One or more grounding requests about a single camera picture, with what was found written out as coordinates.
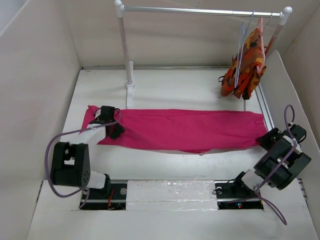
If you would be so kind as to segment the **pink trousers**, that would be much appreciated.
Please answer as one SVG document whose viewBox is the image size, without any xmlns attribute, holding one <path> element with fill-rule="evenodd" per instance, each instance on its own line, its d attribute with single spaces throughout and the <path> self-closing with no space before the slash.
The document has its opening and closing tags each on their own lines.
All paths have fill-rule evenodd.
<svg viewBox="0 0 320 240">
<path fill-rule="evenodd" d="M 120 114 L 124 133 L 104 138 L 101 145 L 203 154 L 248 149 L 267 133 L 264 116 L 251 111 L 122 109 Z"/>
</svg>

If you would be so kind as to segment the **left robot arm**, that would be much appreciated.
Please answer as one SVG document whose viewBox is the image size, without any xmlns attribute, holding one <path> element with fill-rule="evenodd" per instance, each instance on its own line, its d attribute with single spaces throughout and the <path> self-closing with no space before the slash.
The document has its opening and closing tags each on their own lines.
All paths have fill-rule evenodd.
<svg viewBox="0 0 320 240">
<path fill-rule="evenodd" d="M 94 188 L 98 197 L 107 198 L 112 191 L 111 185 L 105 182 L 106 177 L 102 173 L 91 176 L 91 159 L 95 145 L 105 138 L 116 140 L 125 132 L 120 118 L 119 108 L 103 105 L 93 111 L 93 118 L 84 127 L 63 133 L 63 136 L 71 135 L 71 139 L 54 145 L 49 175 L 51 184 Z"/>
</svg>

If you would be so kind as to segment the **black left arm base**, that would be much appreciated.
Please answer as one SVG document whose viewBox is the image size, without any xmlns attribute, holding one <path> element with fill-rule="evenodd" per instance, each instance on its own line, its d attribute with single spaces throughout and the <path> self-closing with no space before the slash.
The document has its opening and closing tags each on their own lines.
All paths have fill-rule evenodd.
<svg viewBox="0 0 320 240">
<path fill-rule="evenodd" d="M 88 211 L 122 211 L 126 210 L 127 180 L 108 179 L 101 189 L 90 188 L 87 201 L 86 194 L 82 194 L 79 203 L 81 210 Z"/>
</svg>

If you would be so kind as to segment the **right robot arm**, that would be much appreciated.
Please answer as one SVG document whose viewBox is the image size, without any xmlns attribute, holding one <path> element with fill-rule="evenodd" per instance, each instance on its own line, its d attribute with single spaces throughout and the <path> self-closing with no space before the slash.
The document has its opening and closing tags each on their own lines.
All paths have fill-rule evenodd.
<svg viewBox="0 0 320 240">
<path fill-rule="evenodd" d="M 240 180 L 231 184 L 231 191 L 243 197 L 250 190 L 259 191 L 262 186 L 283 190 L 311 162 L 300 143 L 307 137 L 307 131 L 297 124 L 289 124 L 289 129 L 280 131 L 273 128 L 256 142 L 266 150 L 253 169 L 243 173 Z"/>
</svg>

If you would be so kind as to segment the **light blue wire hanger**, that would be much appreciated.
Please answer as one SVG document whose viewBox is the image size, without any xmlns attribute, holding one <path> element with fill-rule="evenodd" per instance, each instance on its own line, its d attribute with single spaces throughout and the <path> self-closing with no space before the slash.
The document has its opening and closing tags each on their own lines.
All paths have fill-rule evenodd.
<svg viewBox="0 0 320 240">
<path fill-rule="evenodd" d="M 241 63 L 242 63 L 242 58 L 243 58 L 244 44 L 245 44 L 245 40 L 246 40 L 249 26 L 250 26 L 252 19 L 254 17 L 254 13 L 255 13 L 255 11 L 253 10 L 247 27 L 245 28 L 245 24 L 244 24 L 244 22 L 242 22 L 242 25 L 240 28 L 238 51 L 237 51 L 237 56 L 236 56 L 236 69 L 235 69 L 236 71 L 235 71 L 234 88 L 236 88 L 238 86 Z"/>
</svg>

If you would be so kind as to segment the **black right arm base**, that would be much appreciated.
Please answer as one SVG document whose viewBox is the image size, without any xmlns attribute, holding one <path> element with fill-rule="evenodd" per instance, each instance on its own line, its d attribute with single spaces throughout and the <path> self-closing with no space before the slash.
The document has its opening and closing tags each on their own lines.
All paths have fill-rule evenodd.
<svg viewBox="0 0 320 240">
<path fill-rule="evenodd" d="M 230 180 L 215 180 L 212 194 L 217 199 L 218 210 L 263 210 L 263 203 L 258 196 L 245 185 L 241 172 Z"/>
</svg>

